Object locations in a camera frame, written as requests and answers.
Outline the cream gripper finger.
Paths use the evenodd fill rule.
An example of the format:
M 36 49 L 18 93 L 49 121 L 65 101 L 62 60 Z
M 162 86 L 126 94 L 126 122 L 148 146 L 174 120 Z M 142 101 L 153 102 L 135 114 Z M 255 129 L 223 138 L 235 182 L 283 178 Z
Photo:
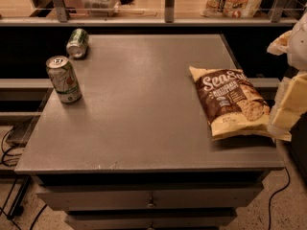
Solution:
M 298 114 L 275 105 L 269 116 L 267 130 L 273 138 L 290 142 L 292 139 L 290 130 L 299 118 Z
M 290 80 L 281 107 L 297 115 L 307 112 L 307 73 L 299 72 Z

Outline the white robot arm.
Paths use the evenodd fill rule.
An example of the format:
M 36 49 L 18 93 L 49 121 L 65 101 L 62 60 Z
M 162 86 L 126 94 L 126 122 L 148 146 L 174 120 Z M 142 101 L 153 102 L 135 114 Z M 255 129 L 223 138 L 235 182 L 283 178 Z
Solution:
M 275 139 L 290 141 L 291 128 L 307 112 L 307 14 L 272 42 L 267 52 L 286 54 L 288 64 L 298 71 L 279 83 L 268 124 L 268 132 Z

